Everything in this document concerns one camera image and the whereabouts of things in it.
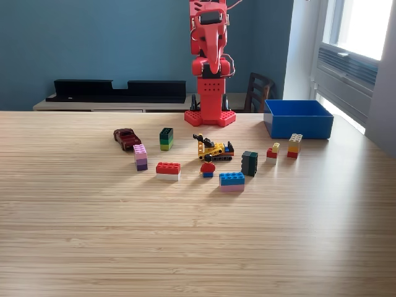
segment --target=blue bin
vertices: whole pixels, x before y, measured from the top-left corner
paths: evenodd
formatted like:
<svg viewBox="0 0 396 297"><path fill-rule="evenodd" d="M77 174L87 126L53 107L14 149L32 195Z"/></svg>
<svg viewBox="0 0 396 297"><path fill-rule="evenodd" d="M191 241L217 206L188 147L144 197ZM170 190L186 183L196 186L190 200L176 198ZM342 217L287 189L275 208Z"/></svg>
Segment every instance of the blue bin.
<svg viewBox="0 0 396 297"><path fill-rule="evenodd" d="M314 100L266 100L264 122L271 138L289 139L293 133L304 139L328 139L334 116Z"/></svg>

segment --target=red robot arm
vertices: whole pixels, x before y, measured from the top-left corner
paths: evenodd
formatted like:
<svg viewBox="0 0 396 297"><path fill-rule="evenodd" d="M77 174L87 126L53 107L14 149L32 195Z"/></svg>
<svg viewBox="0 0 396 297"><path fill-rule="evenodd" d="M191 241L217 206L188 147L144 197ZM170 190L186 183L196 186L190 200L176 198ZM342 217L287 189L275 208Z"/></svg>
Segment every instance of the red robot arm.
<svg viewBox="0 0 396 297"><path fill-rule="evenodd" d="M227 126L236 120L236 115L228 109L225 94L225 79L235 73L233 60L224 54L229 25L226 0L189 0L189 3L191 53L197 55L192 62L192 73L198 77L200 110L194 105L193 96L192 108L184 118L193 126ZM232 73L226 57L232 62Z"/></svg>

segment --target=toy car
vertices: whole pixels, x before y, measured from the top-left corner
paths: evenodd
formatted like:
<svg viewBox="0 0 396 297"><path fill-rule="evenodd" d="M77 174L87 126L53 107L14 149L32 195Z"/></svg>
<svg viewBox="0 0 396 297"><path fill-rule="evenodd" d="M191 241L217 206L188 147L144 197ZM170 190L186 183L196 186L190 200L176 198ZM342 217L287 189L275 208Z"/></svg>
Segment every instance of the toy car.
<svg viewBox="0 0 396 297"><path fill-rule="evenodd" d="M121 148L123 150L133 150L134 145L142 144L135 132L128 128L115 130L114 140L121 144Z"/></svg>

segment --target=wooden chair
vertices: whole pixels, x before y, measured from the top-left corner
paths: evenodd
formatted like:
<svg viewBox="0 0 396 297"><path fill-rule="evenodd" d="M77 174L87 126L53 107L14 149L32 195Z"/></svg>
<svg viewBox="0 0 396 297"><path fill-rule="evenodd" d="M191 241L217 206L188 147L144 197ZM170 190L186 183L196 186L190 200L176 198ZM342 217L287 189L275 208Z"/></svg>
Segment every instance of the wooden chair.
<svg viewBox="0 0 396 297"><path fill-rule="evenodd" d="M270 98L271 88L273 85L273 81L266 78L265 76L253 72L250 73L244 112L252 113L253 104L254 113L263 113L264 100L268 100Z"/></svg>

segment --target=white lego brick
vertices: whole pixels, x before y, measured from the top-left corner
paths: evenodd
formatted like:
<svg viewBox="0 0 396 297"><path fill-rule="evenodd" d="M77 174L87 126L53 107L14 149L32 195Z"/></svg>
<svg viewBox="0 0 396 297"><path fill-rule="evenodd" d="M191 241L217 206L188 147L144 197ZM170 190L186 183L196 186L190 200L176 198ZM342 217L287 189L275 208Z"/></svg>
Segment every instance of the white lego brick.
<svg viewBox="0 0 396 297"><path fill-rule="evenodd" d="M179 181L181 176L181 171L179 174L161 174L157 173L158 179L163 179L164 181Z"/></svg>
<svg viewBox="0 0 396 297"><path fill-rule="evenodd" d="M267 157L266 162L276 165L277 164L277 159Z"/></svg>

